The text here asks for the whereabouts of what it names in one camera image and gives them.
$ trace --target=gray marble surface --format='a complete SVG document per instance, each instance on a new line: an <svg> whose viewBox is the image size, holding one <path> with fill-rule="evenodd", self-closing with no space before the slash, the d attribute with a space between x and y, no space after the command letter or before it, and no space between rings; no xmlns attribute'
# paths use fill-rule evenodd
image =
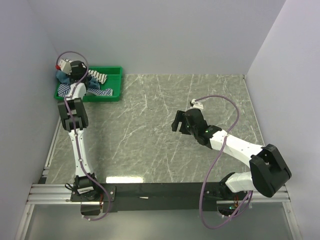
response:
<svg viewBox="0 0 320 240"><path fill-rule="evenodd" d="M242 75L125 75L119 102L85 103L88 159L97 179L144 183L201 182L215 150L190 135L171 131L177 110L192 99L219 94L232 99L240 119L231 134L263 144ZM220 98L202 101L208 124L227 129L236 118L234 107ZM247 172L240 161L223 154L209 180L220 181L230 172ZM73 183L75 160L68 134L60 126L47 184Z"/></svg>

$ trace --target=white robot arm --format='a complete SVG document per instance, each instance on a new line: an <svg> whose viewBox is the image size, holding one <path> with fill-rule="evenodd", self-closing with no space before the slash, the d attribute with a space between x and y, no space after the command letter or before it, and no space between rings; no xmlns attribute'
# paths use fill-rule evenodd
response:
<svg viewBox="0 0 320 240"><path fill-rule="evenodd" d="M86 133L89 122L82 102L82 99L87 92L86 77L83 82L80 82L80 79L86 75L87 67L81 61L67 62L61 59L56 68L67 74L72 83L70 85L70 92L64 97L64 100L71 110L76 129L74 128L74 123L70 117L65 101L60 101L58 103L61 123L63 128L68 131L75 160L74 184L73 186L69 186L69 188L77 195L84 196L88 200L95 200L100 195L99 190L97 185L86 175L87 173L91 178L94 180L96 179L86 152L86 149L88 149L86 147Z"/></svg>
<svg viewBox="0 0 320 240"><path fill-rule="evenodd" d="M193 99L187 111L178 110L172 123L176 132L181 123L182 134L193 135L201 145L220 151L227 132L221 128L208 125L201 110L203 105ZM261 146L228 135L223 152L238 159L250 168L250 172L230 173L220 183L221 195L228 191L259 191L271 198L292 176L278 149L271 144Z"/></svg>

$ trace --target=green plastic bin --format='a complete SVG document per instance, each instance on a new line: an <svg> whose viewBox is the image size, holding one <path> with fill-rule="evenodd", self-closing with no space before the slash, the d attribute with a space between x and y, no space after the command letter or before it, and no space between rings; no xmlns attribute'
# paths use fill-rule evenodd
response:
<svg viewBox="0 0 320 240"><path fill-rule="evenodd" d="M117 102L120 100L121 95L121 82L122 82L122 67L121 66L92 66L90 70L95 70L101 74L107 74L107 79L104 84L100 84L101 90L112 89L112 96L95 96L89 95L84 96L83 102ZM58 88L60 82L57 84L54 98L58 100L63 100L64 98L58 96Z"/></svg>

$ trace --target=white wall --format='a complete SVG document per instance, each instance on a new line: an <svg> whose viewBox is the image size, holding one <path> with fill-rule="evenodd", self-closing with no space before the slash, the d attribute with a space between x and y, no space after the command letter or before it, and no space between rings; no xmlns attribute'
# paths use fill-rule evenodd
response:
<svg viewBox="0 0 320 240"><path fill-rule="evenodd" d="M319 0L287 0L247 74L262 134L292 171L287 187L306 240L320 239L319 13Z"/></svg>
<svg viewBox="0 0 320 240"><path fill-rule="evenodd" d="M30 6L0 7L0 239L14 238L58 120L57 53Z"/></svg>
<svg viewBox="0 0 320 240"><path fill-rule="evenodd" d="M126 73L246 74L285 0L28 0L58 52Z"/></svg>

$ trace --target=metal frame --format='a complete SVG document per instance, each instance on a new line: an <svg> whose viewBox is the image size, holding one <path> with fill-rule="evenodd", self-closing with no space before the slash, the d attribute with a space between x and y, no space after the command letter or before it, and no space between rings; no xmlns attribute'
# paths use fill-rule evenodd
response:
<svg viewBox="0 0 320 240"><path fill-rule="evenodd" d="M56 147L56 139L60 129L60 118L54 131L50 149L46 158L42 177L46 178L50 169L52 157ZM63 184L33 184L25 205L25 209L15 236L16 240L23 240L34 212L35 205L99 205L98 201L91 202L71 202L71 191L66 189ZM253 192L253 203L282 203L291 230L293 240L302 239L298 222L292 209L291 200L287 188L283 186L272 198L267 198L257 191ZM217 201L217 204L230 204L231 200Z"/></svg>
<svg viewBox="0 0 320 240"><path fill-rule="evenodd" d="M71 202L71 191L65 188L63 184L33 184L26 201L27 205L45 204L45 205L99 205L98 201L89 202ZM272 198L263 196L261 193L254 191L252 195L253 203L288 203L290 198L287 192L287 188L283 186ZM217 201L217 204L229 204L233 201L222 200Z"/></svg>
<svg viewBox="0 0 320 240"><path fill-rule="evenodd" d="M199 208L199 194L201 182L190 183L101 183L110 194L113 202L110 212L118 211L145 211L145 210L190 210ZM203 210L217 211L217 200L224 199L214 194L218 182L208 182L206 186L206 199ZM279 192L280 201L283 200L282 192ZM244 192L239 192L239 199L245 197ZM265 198L255 192L254 198ZM104 196L104 206L108 205L108 198ZM27 204L78 204L99 205L97 201L88 201L68 190L63 184L34 184L30 190Z"/></svg>
<svg viewBox="0 0 320 240"><path fill-rule="evenodd" d="M35 205L34 204L27 204L25 205L22 218L16 231L15 240L24 240L27 234L27 230L29 227L29 223L32 217L32 213L34 212Z"/></svg>
<svg viewBox="0 0 320 240"><path fill-rule="evenodd" d="M285 216L288 221L293 240L302 240L303 237L300 232L299 224L296 219L296 215L294 213L291 202L284 202L283 208L284 208Z"/></svg>

